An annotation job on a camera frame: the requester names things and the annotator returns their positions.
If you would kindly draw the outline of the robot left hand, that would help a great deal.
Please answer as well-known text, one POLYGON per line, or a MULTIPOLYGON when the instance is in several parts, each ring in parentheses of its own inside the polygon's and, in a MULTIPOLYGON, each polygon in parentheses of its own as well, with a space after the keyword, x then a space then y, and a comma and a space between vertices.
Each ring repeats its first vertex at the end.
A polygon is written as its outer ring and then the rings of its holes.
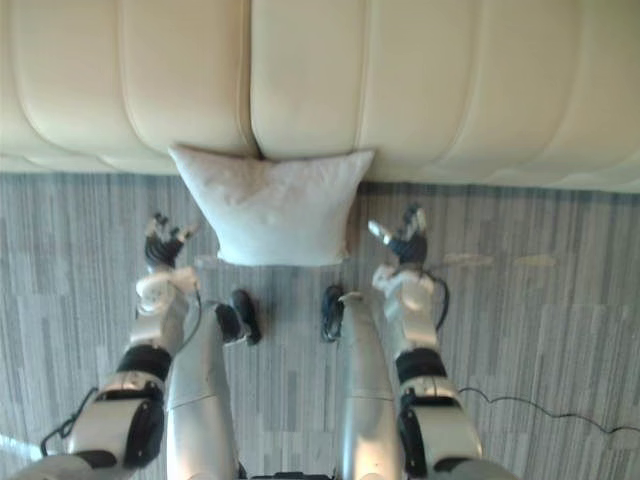
POLYGON ((152 215, 145 229, 144 258, 149 272, 174 269, 184 245, 200 224, 169 228, 169 218, 161 212, 152 215))

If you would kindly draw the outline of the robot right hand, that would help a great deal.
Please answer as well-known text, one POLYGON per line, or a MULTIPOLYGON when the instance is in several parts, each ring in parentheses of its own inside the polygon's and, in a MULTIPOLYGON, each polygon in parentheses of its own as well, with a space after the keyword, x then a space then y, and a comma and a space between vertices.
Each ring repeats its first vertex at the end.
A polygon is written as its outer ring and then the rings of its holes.
POLYGON ((376 220, 369 220, 368 231, 398 259, 400 265, 421 267, 427 258, 426 212, 418 204, 411 204, 403 214, 401 227, 393 233, 376 220))

